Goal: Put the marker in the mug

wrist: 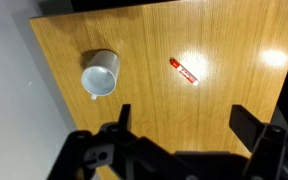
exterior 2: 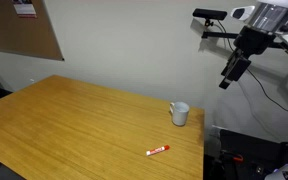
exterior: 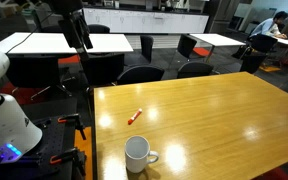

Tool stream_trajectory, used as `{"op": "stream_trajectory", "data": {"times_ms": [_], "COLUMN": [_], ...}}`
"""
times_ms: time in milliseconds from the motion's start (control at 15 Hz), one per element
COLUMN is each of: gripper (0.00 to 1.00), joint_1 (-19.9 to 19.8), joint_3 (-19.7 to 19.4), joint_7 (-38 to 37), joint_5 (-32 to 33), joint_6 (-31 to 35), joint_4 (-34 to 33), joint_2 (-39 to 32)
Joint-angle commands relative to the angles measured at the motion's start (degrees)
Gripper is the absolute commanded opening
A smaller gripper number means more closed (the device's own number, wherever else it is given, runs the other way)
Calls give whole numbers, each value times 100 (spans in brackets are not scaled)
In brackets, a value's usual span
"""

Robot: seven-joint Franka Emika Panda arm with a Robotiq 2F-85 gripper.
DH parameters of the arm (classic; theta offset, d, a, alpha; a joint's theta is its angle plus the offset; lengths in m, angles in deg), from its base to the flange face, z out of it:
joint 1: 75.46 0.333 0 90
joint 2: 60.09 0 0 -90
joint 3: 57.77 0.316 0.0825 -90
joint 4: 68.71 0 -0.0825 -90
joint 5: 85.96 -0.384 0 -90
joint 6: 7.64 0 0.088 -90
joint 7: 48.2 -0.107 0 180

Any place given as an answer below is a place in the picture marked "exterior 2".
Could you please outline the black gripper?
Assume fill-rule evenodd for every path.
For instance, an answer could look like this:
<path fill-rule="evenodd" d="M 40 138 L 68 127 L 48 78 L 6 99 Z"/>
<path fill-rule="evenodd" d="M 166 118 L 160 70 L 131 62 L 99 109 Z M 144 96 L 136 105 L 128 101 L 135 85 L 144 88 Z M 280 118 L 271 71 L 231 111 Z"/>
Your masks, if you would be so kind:
<path fill-rule="evenodd" d="M 243 51 L 241 49 L 235 49 L 222 71 L 222 75 L 225 78 L 221 81 L 219 87 L 227 89 L 231 81 L 238 81 L 250 64 L 251 61 L 244 57 Z"/>

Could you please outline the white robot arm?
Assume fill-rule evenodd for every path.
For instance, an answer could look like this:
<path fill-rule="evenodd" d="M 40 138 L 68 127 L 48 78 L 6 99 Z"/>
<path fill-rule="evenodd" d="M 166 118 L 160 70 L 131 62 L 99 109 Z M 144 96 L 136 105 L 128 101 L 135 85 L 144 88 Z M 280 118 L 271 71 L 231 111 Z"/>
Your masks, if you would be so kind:
<path fill-rule="evenodd" d="M 221 72 L 222 89 L 239 80 L 251 64 L 250 56 L 262 54 L 271 45 L 288 54 L 288 0 L 257 0 L 255 5 L 234 8 L 230 16 L 244 21 L 245 26 L 237 35 L 235 50 Z"/>

